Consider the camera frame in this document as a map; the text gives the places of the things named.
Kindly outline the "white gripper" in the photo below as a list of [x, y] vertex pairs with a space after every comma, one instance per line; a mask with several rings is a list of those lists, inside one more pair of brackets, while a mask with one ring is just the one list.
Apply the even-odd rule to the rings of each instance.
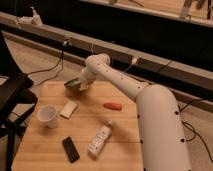
[[96, 74], [92, 73], [88, 68], [83, 68], [79, 75], [80, 90], [87, 90], [95, 80]]

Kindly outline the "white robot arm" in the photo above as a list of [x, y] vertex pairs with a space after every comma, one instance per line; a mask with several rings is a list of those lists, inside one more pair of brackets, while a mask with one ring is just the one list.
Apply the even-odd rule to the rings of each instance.
[[104, 77], [137, 106], [144, 171], [192, 171], [174, 94], [165, 86], [137, 81], [110, 67], [107, 54], [86, 58], [80, 74], [83, 87]]

